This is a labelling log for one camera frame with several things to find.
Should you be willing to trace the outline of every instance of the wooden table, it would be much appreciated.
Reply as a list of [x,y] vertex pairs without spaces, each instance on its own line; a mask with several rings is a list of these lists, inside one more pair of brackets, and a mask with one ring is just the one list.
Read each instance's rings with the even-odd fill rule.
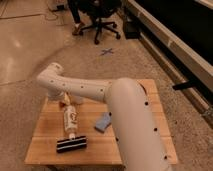
[[[168,159],[172,164],[176,164],[178,160],[175,148],[155,82],[150,79],[138,81],[147,90],[148,100],[165,144]],[[123,170],[112,126],[109,126],[104,134],[94,129],[95,122],[102,115],[102,112],[107,111],[107,106],[84,99],[84,103],[77,105],[76,110],[78,113],[78,135],[87,136],[87,148],[62,154],[56,153],[57,140],[65,138],[63,112],[57,101],[45,100],[25,163],[46,165],[52,170],[57,170],[54,166],[98,166],[101,168],[106,166],[107,169]]]

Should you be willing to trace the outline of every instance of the office chair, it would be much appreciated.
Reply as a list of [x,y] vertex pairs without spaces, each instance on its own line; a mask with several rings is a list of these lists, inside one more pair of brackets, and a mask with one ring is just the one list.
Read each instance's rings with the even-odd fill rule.
[[115,33],[116,39],[120,39],[119,32],[113,29],[117,27],[115,22],[102,22],[102,18],[109,18],[120,6],[120,0],[87,0],[87,4],[85,0],[78,0],[78,8],[83,13],[86,13],[92,21],[92,24],[83,27],[79,34],[83,35],[84,30],[96,28],[94,43],[99,44],[98,36],[102,33],[102,29],[106,29]]

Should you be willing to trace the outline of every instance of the blue sponge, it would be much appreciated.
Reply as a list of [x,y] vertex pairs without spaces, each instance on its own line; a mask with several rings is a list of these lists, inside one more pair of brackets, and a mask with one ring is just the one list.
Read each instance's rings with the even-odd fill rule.
[[104,112],[100,119],[95,124],[95,129],[101,133],[104,133],[106,128],[111,124],[110,113]]

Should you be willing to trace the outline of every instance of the speckled floor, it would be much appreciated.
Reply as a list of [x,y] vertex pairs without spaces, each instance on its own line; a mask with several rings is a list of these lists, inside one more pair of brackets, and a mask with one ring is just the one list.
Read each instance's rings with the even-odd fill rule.
[[[0,2],[0,16],[4,11]],[[213,132],[169,77],[137,40],[121,40],[103,32],[101,44],[93,44],[94,32],[73,37],[69,11],[48,12],[43,0],[11,0],[0,19],[0,170],[44,170],[24,165],[24,158],[45,91],[36,75],[51,62],[60,63],[66,75],[76,78],[151,78],[156,81],[179,157],[177,171],[213,170]],[[85,23],[87,16],[82,14]],[[103,49],[113,53],[101,56]]]

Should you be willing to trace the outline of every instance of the black panel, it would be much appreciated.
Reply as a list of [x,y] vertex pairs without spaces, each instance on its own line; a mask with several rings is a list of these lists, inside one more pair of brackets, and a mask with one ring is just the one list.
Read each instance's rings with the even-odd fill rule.
[[195,87],[205,99],[213,104],[213,93],[185,66],[140,20],[125,8],[125,14],[132,22],[139,26],[143,32],[154,42],[154,44],[166,55],[177,69],[188,79],[192,87]]
[[136,0],[213,64],[213,10],[194,0]]

